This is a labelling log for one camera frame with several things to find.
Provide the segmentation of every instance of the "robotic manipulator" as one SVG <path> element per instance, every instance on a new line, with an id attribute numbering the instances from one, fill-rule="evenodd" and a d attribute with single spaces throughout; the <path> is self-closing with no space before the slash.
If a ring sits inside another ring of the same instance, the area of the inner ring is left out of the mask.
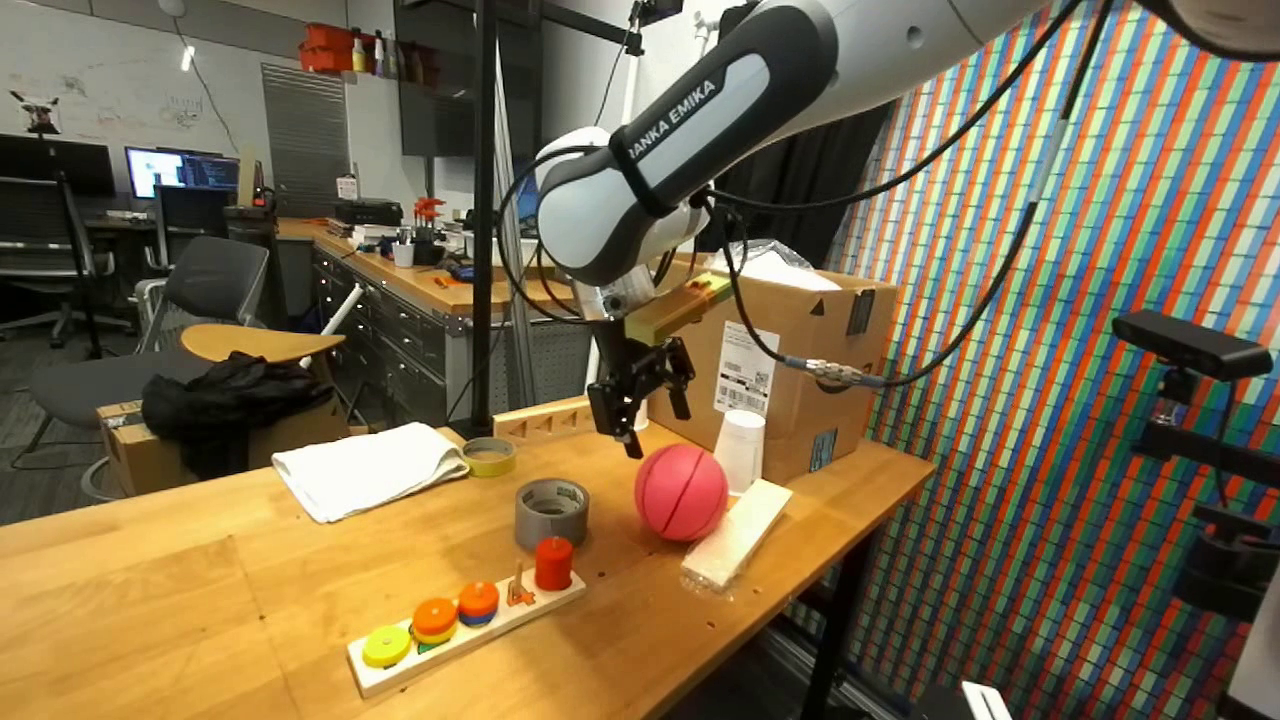
<path id="1" fill-rule="evenodd" d="M 539 240 L 577 282 L 577 299 L 601 349 L 589 390 L 598 432 L 640 458 L 637 409 L 672 390 L 689 415 L 693 363 L 681 339 L 637 339 L 630 315 L 658 305 L 660 253 L 699 233 L 689 200 L 748 153 L 784 138 L 867 114 L 959 63 L 1045 0 L 763 0 L 699 58 L 632 123 L 569 131 L 539 172 Z M 1239 5 L 1198 22 L 1198 0 L 1143 0 L 1177 33 L 1216 58 L 1275 61 L 1280 5 Z"/>

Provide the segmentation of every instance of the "red object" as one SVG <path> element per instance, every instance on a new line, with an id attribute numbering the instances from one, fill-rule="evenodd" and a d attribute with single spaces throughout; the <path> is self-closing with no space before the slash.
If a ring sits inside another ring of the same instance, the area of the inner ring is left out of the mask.
<path id="1" fill-rule="evenodd" d="M 727 479 L 716 458 L 697 445 L 653 454 L 637 477 L 637 514 L 644 528 L 672 546 L 713 537 L 727 510 Z"/>
<path id="2" fill-rule="evenodd" d="M 456 595 L 456 618 L 466 626 L 490 626 L 496 618 L 496 583 L 466 583 Z"/>
<path id="3" fill-rule="evenodd" d="M 571 579 L 571 546 L 565 537 L 545 537 L 531 549 L 531 583 L 545 592 L 559 592 Z"/>
<path id="4" fill-rule="evenodd" d="M 351 33 L 334 24 L 307 24 L 304 46 L 295 49 L 304 73 L 339 78 L 351 73 Z"/>

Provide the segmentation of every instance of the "colorful wall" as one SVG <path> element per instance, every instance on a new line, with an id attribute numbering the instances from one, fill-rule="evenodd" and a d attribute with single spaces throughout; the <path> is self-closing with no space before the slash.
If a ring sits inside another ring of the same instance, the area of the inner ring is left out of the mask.
<path id="1" fill-rule="evenodd" d="M 959 329 L 1000 264 L 1047 115 L 1102 5 L 1084 5 L 980 131 L 858 209 L 838 270 L 905 289 L 896 367 Z M 902 105 L 881 179 L 935 149 L 1047 24 L 1003 37 Z M 1112 18 L 1030 250 L 975 335 L 887 393 L 872 436 L 941 466 L 881 537 L 847 658 L 894 698 L 948 678 L 1015 716 L 1210 716 L 1246 629 L 1172 602 L 1198 466 L 1132 458 L 1155 355 L 1107 324 L 1162 307 L 1280 355 L 1280 67 L 1226 63 L 1132 5 Z M 1229 440 L 1280 458 L 1280 371 L 1246 379 Z M 1185 429 L 1216 436 L 1229 390 Z M 1229 479 L 1280 525 L 1280 494 Z"/>

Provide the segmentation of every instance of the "wooden table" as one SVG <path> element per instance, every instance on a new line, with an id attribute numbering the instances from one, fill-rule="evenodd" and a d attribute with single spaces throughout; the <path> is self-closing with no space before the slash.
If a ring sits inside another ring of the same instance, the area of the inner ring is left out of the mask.
<path id="1" fill-rule="evenodd" d="M 644 432 L 658 454 L 675 436 Z M 343 645 L 425 595 L 507 575 L 514 497 L 531 477 L 594 494 L 589 595 L 366 699 Z M 932 466 L 864 445 L 800 477 L 746 575 L 705 592 L 640 533 L 618 440 L 522 454 L 506 479 L 314 525 L 274 471 L 0 528 L 3 716 L 649 716 L 697 687 Z"/>

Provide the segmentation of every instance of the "red ball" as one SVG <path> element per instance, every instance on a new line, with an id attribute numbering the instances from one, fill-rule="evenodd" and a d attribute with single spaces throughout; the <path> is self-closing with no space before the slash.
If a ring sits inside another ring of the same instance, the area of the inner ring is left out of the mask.
<path id="1" fill-rule="evenodd" d="M 672 445 L 653 454 L 637 477 L 637 514 L 660 539 L 693 546 L 713 537 L 727 510 L 727 477 L 713 454 Z"/>

